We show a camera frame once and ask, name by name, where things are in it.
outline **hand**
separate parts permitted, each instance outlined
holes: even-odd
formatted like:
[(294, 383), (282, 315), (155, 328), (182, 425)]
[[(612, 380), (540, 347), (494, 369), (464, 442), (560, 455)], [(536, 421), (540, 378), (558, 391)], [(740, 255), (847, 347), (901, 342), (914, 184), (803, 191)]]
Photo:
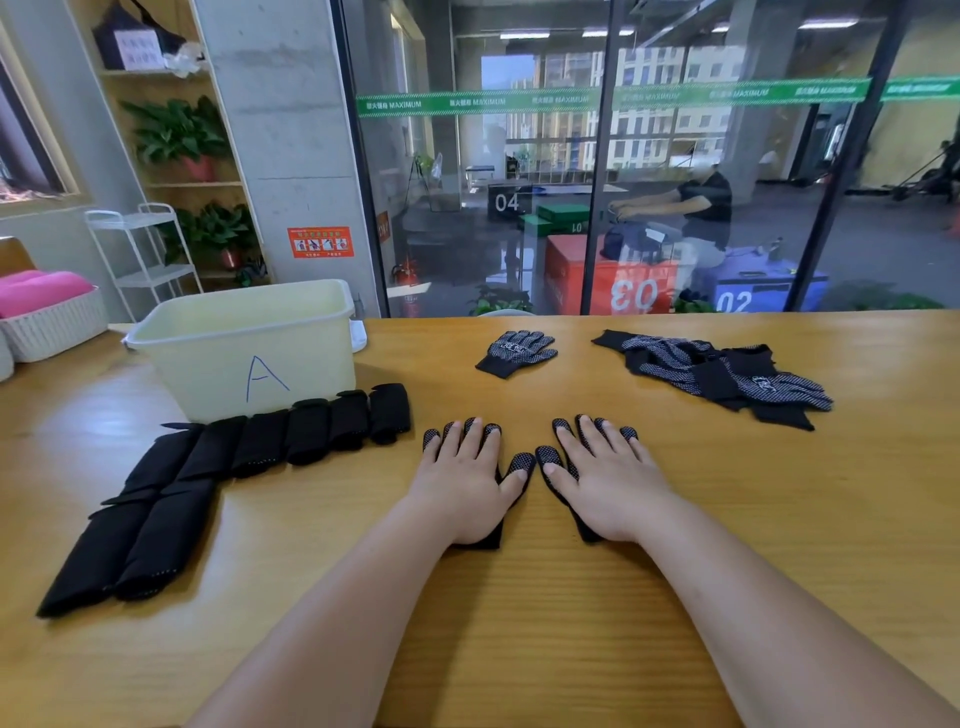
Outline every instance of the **hand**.
[(454, 423), (442, 446), (439, 436), (427, 444), (408, 497), (441, 509), (452, 527), (451, 543), (475, 544), (506, 515), (523, 492), (528, 473), (515, 471), (497, 485), (500, 430), (491, 432), (480, 449), (484, 429), (480, 418), (473, 421), (463, 443), (462, 429)]
[(580, 471), (580, 480), (556, 465), (547, 465), (544, 471), (570, 507), (600, 536), (608, 541), (639, 541), (639, 509), (651, 494), (669, 493), (670, 484), (647, 448), (637, 438), (628, 443), (609, 420), (604, 420), (601, 433), (585, 415), (580, 428), (593, 455), (576, 437), (557, 428), (557, 439)]

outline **table surface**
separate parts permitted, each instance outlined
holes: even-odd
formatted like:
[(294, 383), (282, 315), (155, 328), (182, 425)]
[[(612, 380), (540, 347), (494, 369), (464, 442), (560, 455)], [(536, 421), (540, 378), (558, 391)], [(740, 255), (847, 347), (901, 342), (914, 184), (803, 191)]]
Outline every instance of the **table surface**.
[[(0, 385), (0, 724), (182, 723), (402, 496), (428, 427), (479, 415), (532, 451), (580, 412), (636, 426), (680, 493), (960, 703), (960, 312), (540, 318), (558, 358), (507, 381), (474, 370), (514, 323), (368, 321), (358, 385), (402, 381), (414, 432), (227, 485), (164, 594), (52, 623), (34, 610), (87, 514), (179, 411), (115, 333)], [(589, 342), (603, 328), (769, 344), (836, 409), (814, 433), (762, 425), (631, 376)], [(452, 552), (430, 578), (377, 724), (738, 722), (651, 561), (583, 545), (537, 473), (499, 552)]]

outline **wall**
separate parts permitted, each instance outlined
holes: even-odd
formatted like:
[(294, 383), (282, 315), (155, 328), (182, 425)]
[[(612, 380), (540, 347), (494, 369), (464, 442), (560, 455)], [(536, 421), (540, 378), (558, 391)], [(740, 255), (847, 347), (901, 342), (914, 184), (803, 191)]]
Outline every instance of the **wall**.
[[(194, 0), (275, 282), (346, 280), (377, 316), (330, 8), (317, 0)], [(349, 226), (354, 257), (294, 258), (288, 228)]]
[[(74, 172), (93, 206), (133, 210), (143, 202), (142, 192), (63, 0), (0, 0), (0, 20), (15, 41), (60, 144), (76, 162)], [(37, 267), (73, 271), (99, 285), (110, 320), (128, 321), (83, 212), (75, 207), (0, 219), (0, 235), (20, 238)], [(123, 240), (111, 240), (108, 255), (120, 275), (137, 268)], [(134, 315), (145, 315), (153, 297), (145, 291), (130, 293)]]
[[(960, 11), (926, 15), (914, 20), (894, 64), (898, 76), (960, 75)], [(833, 65), (844, 77), (867, 75), (876, 41), (866, 43)], [(871, 134), (860, 181), (869, 186), (899, 184), (939, 151), (940, 142), (952, 139), (960, 103), (911, 101), (886, 104)]]

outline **white basket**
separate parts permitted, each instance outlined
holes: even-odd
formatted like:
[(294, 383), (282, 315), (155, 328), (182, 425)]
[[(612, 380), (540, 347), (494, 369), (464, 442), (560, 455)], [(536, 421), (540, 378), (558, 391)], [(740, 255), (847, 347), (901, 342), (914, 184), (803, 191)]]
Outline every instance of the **white basket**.
[(7, 337), (0, 331), (0, 381), (9, 379), (13, 374), (13, 352), (10, 351), (10, 344), (7, 343)]
[(39, 311), (0, 319), (15, 361), (39, 361), (65, 352), (107, 330), (99, 288)]

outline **white plastic bin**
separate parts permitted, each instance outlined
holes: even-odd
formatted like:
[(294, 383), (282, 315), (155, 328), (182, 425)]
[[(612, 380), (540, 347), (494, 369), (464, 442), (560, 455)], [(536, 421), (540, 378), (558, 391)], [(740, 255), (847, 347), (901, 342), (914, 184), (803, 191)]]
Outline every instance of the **white plastic bin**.
[(165, 301), (128, 335), (192, 422), (253, 415), (356, 388), (344, 280)]

